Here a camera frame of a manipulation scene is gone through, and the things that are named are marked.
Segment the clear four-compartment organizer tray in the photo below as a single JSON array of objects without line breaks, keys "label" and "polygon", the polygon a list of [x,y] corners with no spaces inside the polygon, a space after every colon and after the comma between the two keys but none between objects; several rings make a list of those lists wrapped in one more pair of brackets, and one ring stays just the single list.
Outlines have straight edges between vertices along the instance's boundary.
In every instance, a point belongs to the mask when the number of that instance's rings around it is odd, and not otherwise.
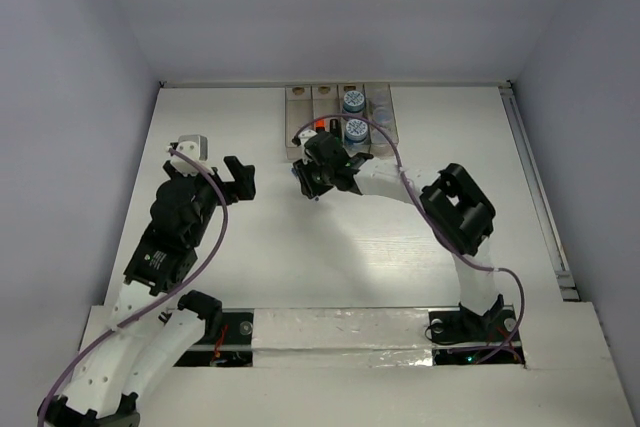
[{"label": "clear four-compartment organizer tray", "polygon": [[[371,119],[375,107],[370,101],[370,90],[387,88],[390,94],[390,104],[393,110],[394,124],[391,128],[384,128]],[[366,111],[359,117],[342,112],[344,93],[349,90],[359,90],[366,97]],[[315,85],[294,85],[285,89],[285,149],[287,158],[291,161],[301,158],[302,150],[292,143],[296,133],[305,129],[314,130],[314,124],[319,120],[325,121],[326,132],[329,132],[329,121],[337,118],[341,122],[341,142],[349,153],[370,153],[371,132],[376,129],[383,133],[392,149],[398,145],[398,129],[394,111],[391,87],[387,83],[347,82],[342,84],[320,83]],[[347,146],[343,141],[344,124],[347,120],[362,118],[369,125],[369,140],[365,145]]]}]

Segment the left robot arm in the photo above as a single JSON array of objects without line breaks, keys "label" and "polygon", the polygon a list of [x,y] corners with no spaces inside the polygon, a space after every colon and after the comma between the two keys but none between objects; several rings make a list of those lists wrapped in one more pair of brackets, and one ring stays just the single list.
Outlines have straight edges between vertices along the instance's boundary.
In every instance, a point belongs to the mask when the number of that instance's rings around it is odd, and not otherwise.
[{"label": "left robot arm", "polygon": [[208,265],[196,249],[215,209],[254,198],[255,168],[227,156],[224,181],[198,157],[170,152],[107,327],[47,393],[40,426],[137,426],[139,407],[181,356],[224,339],[221,301],[187,287]]}]

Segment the blue cleaning gel jar front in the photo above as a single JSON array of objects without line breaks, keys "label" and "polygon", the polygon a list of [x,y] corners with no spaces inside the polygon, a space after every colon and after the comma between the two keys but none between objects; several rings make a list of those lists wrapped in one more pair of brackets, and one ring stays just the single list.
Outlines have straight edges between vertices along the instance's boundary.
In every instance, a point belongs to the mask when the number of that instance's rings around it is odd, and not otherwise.
[{"label": "blue cleaning gel jar front", "polygon": [[362,118],[353,118],[344,124],[343,141],[351,146],[365,145],[369,140],[369,125]]}]

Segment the blue cleaning gel jar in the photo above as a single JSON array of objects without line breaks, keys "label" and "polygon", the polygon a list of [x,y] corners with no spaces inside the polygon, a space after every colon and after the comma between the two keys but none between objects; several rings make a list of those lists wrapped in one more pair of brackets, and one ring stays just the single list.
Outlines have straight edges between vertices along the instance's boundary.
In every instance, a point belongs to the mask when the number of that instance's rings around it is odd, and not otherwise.
[{"label": "blue cleaning gel jar", "polygon": [[344,124],[343,141],[351,146],[365,145],[369,140],[369,125],[362,118],[353,118]]},{"label": "blue cleaning gel jar", "polygon": [[344,93],[342,100],[342,112],[362,117],[366,111],[366,97],[359,90],[349,90]]}]

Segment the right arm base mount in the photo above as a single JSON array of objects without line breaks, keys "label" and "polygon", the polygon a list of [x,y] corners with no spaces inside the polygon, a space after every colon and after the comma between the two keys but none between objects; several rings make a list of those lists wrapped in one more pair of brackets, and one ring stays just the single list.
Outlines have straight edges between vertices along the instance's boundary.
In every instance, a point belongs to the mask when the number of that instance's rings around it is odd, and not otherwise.
[{"label": "right arm base mount", "polygon": [[518,333],[490,358],[481,361],[507,339],[515,327],[516,314],[504,308],[486,327],[465,325],[459,309],[429,313],[424,336],[432,345],[436,366],[471,366],[476,364],[525,365],[525,355]]}]

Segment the blue cleaning gel jar back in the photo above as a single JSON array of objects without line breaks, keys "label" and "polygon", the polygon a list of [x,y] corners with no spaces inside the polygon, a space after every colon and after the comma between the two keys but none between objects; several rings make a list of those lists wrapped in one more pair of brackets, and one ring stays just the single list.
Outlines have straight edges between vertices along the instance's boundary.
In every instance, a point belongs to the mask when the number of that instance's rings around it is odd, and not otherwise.
[{"label": "blue cleaning gel jar back", "polygon": [[342,100],[342,112],[362,117],[366,111],[366,97],[359,90],[349,90],[344,93]]}]

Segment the white foam front board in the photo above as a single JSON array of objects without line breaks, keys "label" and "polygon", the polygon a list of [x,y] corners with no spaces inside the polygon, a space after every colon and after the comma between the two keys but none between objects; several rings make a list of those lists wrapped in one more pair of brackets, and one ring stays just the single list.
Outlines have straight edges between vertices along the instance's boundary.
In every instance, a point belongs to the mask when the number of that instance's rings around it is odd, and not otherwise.
[{"label": "white foam front board", "polygon": [[630,426],[592,306],[536,306],[521,365],[436,366],[421,309],[259,309],[254,363],[174,368],[145,426]]}]

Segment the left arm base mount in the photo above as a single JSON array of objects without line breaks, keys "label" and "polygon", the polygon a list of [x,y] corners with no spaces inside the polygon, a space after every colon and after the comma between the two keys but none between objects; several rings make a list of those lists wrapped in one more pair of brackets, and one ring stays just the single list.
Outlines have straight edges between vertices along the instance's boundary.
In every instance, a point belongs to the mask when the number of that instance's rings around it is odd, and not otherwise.
[{"label": "left arm base mount", "polygon": [[253,310],[225,310],[215,337],[190,347],[175,367],[237,368],[253,365]]}]

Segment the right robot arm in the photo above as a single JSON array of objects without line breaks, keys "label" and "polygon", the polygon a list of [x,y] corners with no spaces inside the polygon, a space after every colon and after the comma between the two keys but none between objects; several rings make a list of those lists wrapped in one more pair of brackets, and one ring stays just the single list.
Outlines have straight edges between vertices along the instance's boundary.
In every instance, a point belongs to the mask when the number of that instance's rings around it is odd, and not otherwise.
[{"label": "right robot arm", "polygon": [[496,316],[504,306],[488,257],[496,211],[462,166],[451,163],[434,174],[405,168],[390,158],[351,155],[328,132],[305,130],[294,143],[301,158],[293,170],[304,196],[314,199],[337,189],[414,205],[454,259],[462,331],[482,339],[496,328]]}]

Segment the metal rail right side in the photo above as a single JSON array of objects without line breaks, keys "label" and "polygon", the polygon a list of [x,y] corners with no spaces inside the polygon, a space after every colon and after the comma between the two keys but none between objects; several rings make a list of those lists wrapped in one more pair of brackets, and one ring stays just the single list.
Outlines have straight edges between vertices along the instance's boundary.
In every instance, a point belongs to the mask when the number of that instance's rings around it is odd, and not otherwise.
[{"label": "metal rail right side", "polygon": [[516,96],[510,85],[499,86],[498,91],[514,138],[516,150],[520,158],[561,296],[565,302],[580,302],[581,296],[564,252],[559,231],[534,159],[531,144],[525,131]]}]

